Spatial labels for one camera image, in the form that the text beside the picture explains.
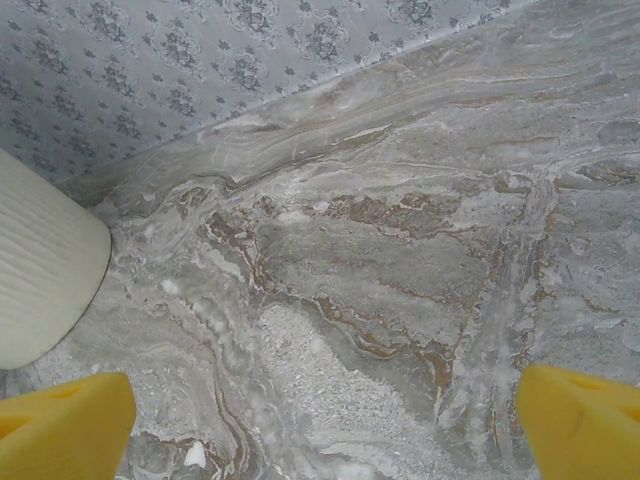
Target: white cylindrical object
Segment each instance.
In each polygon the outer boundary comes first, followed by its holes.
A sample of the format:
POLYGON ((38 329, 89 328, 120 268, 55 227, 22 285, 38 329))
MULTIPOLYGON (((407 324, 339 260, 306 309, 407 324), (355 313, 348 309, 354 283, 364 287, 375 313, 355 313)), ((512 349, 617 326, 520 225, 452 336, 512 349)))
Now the white cylindrical object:
POLYGON ((0 369, 33 362, 71 330, 110 253, 104 223, 0 149, 0 369))

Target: blue floral pattern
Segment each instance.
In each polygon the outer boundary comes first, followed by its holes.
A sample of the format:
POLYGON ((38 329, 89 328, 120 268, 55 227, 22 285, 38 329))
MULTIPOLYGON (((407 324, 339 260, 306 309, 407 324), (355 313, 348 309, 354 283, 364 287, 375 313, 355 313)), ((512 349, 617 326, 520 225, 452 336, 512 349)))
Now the blue floral pattern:
POLYGON ((53 182, 535 0, 7 0, 0 147, 53 182))

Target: wall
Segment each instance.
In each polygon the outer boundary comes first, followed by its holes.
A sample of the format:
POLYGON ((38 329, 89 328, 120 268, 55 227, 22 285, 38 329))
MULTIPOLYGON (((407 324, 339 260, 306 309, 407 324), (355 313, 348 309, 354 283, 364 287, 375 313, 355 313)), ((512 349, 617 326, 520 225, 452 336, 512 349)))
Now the wall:
POLYGON ((532 0, 0 3, 0 146, 53 182, 532 0))

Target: yellow foam pad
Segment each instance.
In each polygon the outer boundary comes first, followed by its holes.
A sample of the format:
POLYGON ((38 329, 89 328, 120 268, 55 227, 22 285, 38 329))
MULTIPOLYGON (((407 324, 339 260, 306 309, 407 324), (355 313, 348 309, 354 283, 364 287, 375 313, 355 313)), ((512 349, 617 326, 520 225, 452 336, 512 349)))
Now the yellow foam pad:
POLYGON ((125 374, 0 401, 0 478, 113 480, 136 417, 125 374))
POLYGON ((640 479, 640 389, 534 365, 516 407, 544 480, 640 479))

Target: gray marble tile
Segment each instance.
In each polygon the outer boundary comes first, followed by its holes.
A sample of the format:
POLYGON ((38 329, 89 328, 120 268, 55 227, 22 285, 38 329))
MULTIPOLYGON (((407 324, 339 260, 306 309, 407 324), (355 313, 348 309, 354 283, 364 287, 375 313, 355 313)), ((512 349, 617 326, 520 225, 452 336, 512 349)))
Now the gray marble tile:
POLYGON ((112 264, 7 393, 127 372, 121 479, 537 478, 525 365, 640 383, 638 25, 541 2, 67 184, 112 264))

